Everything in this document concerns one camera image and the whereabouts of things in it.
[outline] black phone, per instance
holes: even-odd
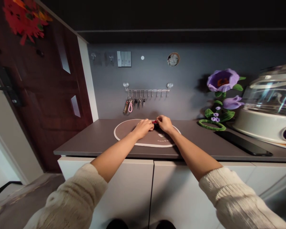
[[[253,156],[273,156],[273,154],[231,132],[228,131],[216,131],[215,134],[237,146],[241,150]]]

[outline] gray wall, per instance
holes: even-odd
[[[118,67],[117,51],[131,51],[131,67]],[[212,106],[214,93],[206,91],[205,83],[215,70],[231,68],[248,78],[240,81],[247,85],[260,69],[286,63],[285,44],[89,44],[88,52],[100,119],[155,119],[159,114],[173,120],[200,118]],[[172,52],[180,55],[175,67],[167,64]],[[94,61],[91,53],[96,54]],[[123,82],[129,83],[129,89],[166,89],[168,82],[174,87],[169,97],[156,98],[154,93],[145,107],[126,116],[122,112],[128,94]],[[231,90],[227,96],[237,93]]]

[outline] light switch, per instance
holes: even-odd
[[[124,52],[121,52],[121,67],[124,67]]]
[[[128,67],[131,67],[131,52],[127,52]]]
[[[121,67],[121,51],[117,51],[118,55],[118,67]]]
[[[128,52],[124,52],[124,67],[128,67]]]

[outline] floor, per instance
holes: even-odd
[[[27,186],[10,184],[0,193],[0,229],[22,229],[64,181],[62,174],[44,174]]]

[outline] baseboard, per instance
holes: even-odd
[[[8,183],[6,183],[5,185],[3,185],[3,186],[0,188],[0,193],[1,193],[7,186],[9,186],[10,184],[20,184],[20,185],[22,185],[21,181],[9,181]]]

